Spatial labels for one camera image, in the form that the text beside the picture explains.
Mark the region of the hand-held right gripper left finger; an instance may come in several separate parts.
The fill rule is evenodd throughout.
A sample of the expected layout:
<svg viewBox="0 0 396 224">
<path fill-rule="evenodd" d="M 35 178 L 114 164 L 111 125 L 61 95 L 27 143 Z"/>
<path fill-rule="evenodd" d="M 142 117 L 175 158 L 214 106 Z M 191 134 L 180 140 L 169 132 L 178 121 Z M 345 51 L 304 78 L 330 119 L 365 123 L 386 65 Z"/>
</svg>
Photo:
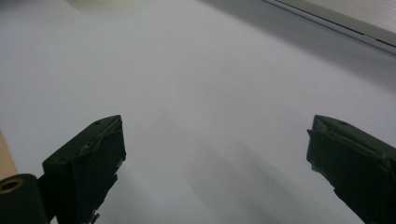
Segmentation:
<svg viewBox="0 0 396 224">
<path fill-rule="evenodd" d="M 92 224 L 126 159 L 121 116 L 99 119 L 43 161 L 59 224 Z"/>
</svg>

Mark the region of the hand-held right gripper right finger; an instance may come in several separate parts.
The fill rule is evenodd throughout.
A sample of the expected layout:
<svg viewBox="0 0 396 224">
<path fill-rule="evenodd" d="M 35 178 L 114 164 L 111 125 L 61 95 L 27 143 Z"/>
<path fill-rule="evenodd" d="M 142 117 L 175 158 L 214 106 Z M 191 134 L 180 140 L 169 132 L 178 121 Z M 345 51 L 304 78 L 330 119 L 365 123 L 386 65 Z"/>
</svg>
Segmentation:
<svg viewBox="0 0 396 224">
<path fill-rule="evenodd" d="M 306 159 L 364 224 L 396 224 L 396 148 L 330 117 L 314 116 Z"/>
</svg>

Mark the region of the silver metal framed panel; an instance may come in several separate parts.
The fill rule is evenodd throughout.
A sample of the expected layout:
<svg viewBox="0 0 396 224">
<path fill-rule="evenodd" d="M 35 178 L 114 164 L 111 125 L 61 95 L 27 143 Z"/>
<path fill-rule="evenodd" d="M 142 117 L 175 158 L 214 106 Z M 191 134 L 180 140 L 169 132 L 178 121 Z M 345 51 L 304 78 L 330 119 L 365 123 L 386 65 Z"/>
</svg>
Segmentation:
<svg viewBox="0 0 396 224">
<path fill-rule="evenodd" d="M 396 0 L 264 0 L 396 55 Z"/>
</svg>

